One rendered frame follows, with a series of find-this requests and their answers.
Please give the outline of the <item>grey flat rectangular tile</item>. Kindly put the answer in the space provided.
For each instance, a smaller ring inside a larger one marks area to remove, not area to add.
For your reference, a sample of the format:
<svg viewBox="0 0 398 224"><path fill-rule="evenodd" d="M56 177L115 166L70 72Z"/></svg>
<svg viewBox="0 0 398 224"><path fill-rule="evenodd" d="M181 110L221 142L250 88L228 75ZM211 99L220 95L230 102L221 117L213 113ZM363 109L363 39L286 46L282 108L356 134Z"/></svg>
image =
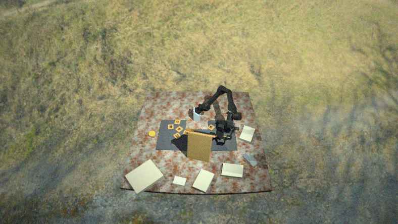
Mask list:
<svg viewBox="0 0 398 224"><path fill-rule="evenodd" d="M249 152L244 154L243 157L246 159L247 162L249 162L249 164L251 164L252 167L256 166L259 163Z"/></svg>

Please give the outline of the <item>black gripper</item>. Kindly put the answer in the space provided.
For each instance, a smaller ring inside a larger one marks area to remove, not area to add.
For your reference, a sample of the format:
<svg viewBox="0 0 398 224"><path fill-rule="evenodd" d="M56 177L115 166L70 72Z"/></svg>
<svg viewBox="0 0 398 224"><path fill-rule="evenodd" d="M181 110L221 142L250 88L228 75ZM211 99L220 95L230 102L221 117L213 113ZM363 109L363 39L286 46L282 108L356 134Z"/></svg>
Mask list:
<svg viewBox="0 0 398 224"><path fill-rule="evenodd" d="M233 120L231 120L231 119L226 119L226 123L227 123L227 121L232 122ZM226 125L223 126L222 124L218 124L218 127L220 127L220 128L222 129L223 136L224 136L224 128L227 128ZM233 132L234 132L235 130L238 130L238 131L239 131L239 127L232 127L231 129L233 129L233 130L232 130L232 132L231 132L230 137L232 136L232 134L233 134Z"/></svg>

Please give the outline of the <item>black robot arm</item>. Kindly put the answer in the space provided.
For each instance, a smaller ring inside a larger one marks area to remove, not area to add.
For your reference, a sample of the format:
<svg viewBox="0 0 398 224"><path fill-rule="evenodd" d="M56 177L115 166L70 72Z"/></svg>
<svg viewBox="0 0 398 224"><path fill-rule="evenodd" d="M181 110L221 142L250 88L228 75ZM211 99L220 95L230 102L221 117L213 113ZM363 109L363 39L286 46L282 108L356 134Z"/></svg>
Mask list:
<svg viewBox="0 0 398 224"><path fill-rule="evenodd" d="M200 114L202 111L209 111L211 104L222 94L226 93L228 98L228 110L226 112L227 119L241 121L242 115L241 113L237 112L236 105L234 104L232 91L230 89L225 88L224 86L220 85L217 89L217 92L205 103L199 104L198 107L195 107L195 113ZM235 127L233 122L227 121L226 123L227 128Z"/></svg>

